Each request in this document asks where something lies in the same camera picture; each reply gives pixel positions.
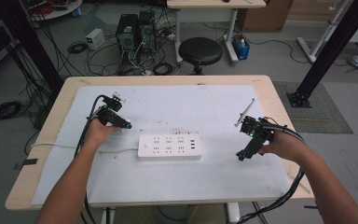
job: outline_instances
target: power strip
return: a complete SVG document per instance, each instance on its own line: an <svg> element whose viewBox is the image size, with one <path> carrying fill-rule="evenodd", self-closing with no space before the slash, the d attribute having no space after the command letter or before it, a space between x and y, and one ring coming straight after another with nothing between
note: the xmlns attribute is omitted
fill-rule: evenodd
<svg viewBox="0 0 358 224"><path fill-rule="evenodd" d="M141 160L173 161L201 159L201 139L197 133L144 134L139 138Z"/></svg>

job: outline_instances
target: gray floor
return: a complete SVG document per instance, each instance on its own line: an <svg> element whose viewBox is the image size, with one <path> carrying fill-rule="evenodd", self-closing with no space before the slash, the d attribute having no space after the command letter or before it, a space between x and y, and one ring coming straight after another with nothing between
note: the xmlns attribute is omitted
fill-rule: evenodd
<svg viewBox="0 0 358 224"><path fill-rule="evenodd" d="M64 54L66 48L78 40L84 41L84 36L93 28L109 29L115 31L117 14L137 13L144 9L140 5L122 6L105 2L97 7L94 5L82 6L83 16L75 19L70 15L49 21L50 30L57 41L57 45ZM227 27L227 24L208 23L216 27ZM281 40L293 48L293 56L302 62L307 58L296 43L298 36L304 37L309 43L313 43L323 32L324 24L320 22L295 22L289 21L280 33L251 33L246 36L257 43L267 40ZM46 51L53 62L56 61L55 51L42 34L37 31ZM200 23L183 24L182 39L191 36L206 36L213 39L218 38L224 31L208 28ZM172 43L165 47L167 61L174 62ZM344 64L346 60L358 52L355 44L348 44L336 60L337 64ZM228 62L227 53L223 59L214 65L206 66L203 70L205 75L268 75L274 81L302 81L309 71L311 64L296 63L289 57L290 49L282 43L272 42L264 45L251 45L249 58L245 61L231 66ZM72 55L70 62L79 71L84 73L84 62L86 54ZM117 61L117 49L102 51L96 56L98 63L113 63ZM341 114L351 126L353 134L321 134L302 133L307 143L320 153L331 166L337 177L342 181L351 195L358 202L358 71L347 73L350 66L333 65L322 83L336 103ZM79 76L74 69L69 69L73 76ZM183 64L178 75L185 75L191 72L192 67ZM63 77L69 76L69 72L62 70ZM27 96L22 92L25 87L25 80L13 61L6 57L0 62L0 104L8 101L27 101ZM23 148L27 140L35 133L32 122L26 116L0 121L0 223L32 223L37 211L9 211L5 208L7 195L19 174L15 169L17 163L26 159ZM266 214L270 223L322 223L317 210L305 209L304 205L315 205L314 200L292 200ZM241 204L241 213L244 215L251 212L251 205ZM94 210L97 218L100 218L101 211ZM171 214L180 217L180 213Z"/></svg>

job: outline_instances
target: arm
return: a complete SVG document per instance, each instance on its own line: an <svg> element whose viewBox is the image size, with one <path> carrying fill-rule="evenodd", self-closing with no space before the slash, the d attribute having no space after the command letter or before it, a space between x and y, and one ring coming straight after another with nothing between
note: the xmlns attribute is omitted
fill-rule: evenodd
<svg viewBox="0 0 358 224"><path fill-rule="evenodd" d="M95 152L116 129L97 119L89 124L82 148L48 195L36 223L78 223Z"/></svg>
<svg viewBox="0 0 358 224"><path fill-rule="evenodd" d="M274 132L274 141L260 152L296 162L305 172L324 223L358 223L358 204L322 157L293 136Z"/></svg>

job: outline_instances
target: round stool seat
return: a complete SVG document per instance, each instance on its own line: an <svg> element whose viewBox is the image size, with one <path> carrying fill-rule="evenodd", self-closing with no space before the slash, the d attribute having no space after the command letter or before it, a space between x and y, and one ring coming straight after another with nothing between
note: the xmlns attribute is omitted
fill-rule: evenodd
<svg viewBox="0 0 358 224"><path fill-rule="evenodd" d="M223 56L222 48L212 39L194 37L185 40L179 46L181 58L193 65L217 63Z"/></svg>

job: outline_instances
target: stool leg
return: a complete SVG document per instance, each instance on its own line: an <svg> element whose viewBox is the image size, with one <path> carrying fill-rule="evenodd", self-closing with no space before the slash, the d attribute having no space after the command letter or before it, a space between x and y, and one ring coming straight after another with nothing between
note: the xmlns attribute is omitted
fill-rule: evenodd
<svg viewBox="0 0 358 224"><path fill-rule="evenodd" d="M202 75L202 68L201 68L201 66L199 66L199 65L194 66L193 72L194 72L195 75Z"/></svg>

